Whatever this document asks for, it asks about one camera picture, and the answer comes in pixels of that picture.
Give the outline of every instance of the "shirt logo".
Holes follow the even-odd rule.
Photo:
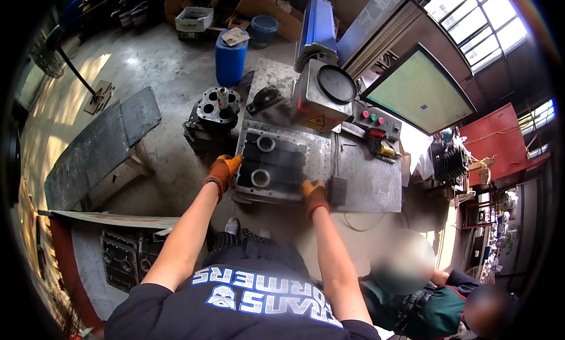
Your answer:
[[[217,266],[197,271],[192,277],[192,285],[209,282],[223,284],[214,287],[206,300],[206,304],[214,307],[257,315],[308,315],[314,321],[343,328],[341,322],[333,316],[332,308],[325,300],[324,294],[307,282]],[[237,293],[233,286],[244,289],[238,307]]]

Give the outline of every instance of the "orange work glove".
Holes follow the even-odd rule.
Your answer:
[[[218,203],[222,201],[222,196],[228,191],[230,180],[241,165],[242,160],[243,156],[241,155],[236,155],[234,158],[230,155],[221,155],[210,166],[210,174],[204,180],[204,184],[208,182],[217,184]]]
[[[312,211],[315,208],[323,206],[329,211],[328,194],[322,182],[318,181],[318,183],[312,185],[312,182],[304,181],[302,183],[302,195],[306,201],[306,216],[308,220],[312,218]]]

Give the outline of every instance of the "shoe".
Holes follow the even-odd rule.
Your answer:
[[[230,217],[228,223],[225,224],[225,229],[227,233],[233,234],[237,237],[237,230],[240,228],[240,221],[237,217]]]

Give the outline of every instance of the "monitor screen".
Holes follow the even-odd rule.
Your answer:
[[[421,44],[400,57],[361,99],[428,135],[476,112],[456,80]]]

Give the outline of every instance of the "green jacket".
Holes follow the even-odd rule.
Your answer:
[[[395,295],[368,275],[361,279],[360,287],[373,324],[413,340],[453,335],[463,317],[466,298],[447,285],[428,283],[416,293]]]

